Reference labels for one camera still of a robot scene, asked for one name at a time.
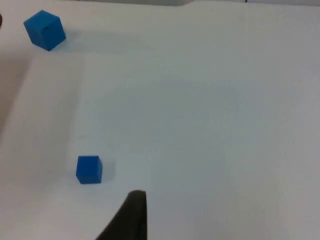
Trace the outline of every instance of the blue cube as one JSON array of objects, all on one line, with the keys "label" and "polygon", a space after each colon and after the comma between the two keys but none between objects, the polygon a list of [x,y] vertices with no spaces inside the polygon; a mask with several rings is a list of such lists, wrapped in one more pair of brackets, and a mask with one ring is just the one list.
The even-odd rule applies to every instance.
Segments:
[{"label": "blue cube", "polygon": [[39,11],[23,24],[31,42],[47,51],[66,39],[60,18],[44,10]]},{"label": "blue cube", "polygon": [[79,156],[75,175],[81,184],[100,184],[102,163],[99,156]]}]

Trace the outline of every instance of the cube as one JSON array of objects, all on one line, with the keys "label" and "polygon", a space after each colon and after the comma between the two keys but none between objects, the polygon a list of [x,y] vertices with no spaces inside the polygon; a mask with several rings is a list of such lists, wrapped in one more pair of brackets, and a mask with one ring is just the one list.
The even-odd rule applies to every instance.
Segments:
[{"label": "cube", "polygon": [[23,24],[31,42],[47,51],[66,39],[60,18],[44,10],[39,11]]},{"label": "cube", "polygon": [[102,163],[99,156],[79,156],[75,175],[81,184],[100,184]]}]

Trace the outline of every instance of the black object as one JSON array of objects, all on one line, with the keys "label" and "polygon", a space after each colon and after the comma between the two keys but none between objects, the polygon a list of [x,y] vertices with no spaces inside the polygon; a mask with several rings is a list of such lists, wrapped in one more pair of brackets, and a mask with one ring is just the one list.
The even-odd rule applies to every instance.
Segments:
[{"label": "black object", "polygon": [[147,240],[147,196],[131,191],[96,240]]}]

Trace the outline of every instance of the blue block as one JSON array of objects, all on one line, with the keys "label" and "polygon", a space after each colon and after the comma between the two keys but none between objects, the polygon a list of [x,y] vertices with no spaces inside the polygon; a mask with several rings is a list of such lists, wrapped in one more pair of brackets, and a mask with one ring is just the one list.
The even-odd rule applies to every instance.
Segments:
[{"label": "blue block", "polygon": [[30,17],[23,24],[31,42],[47,51],[66,39],[60,18],[44,10]]},{"label": "blue block", "polygon": [[99,156],[79,156],[75,175],[81,184],[100,184],[102,163]]}]

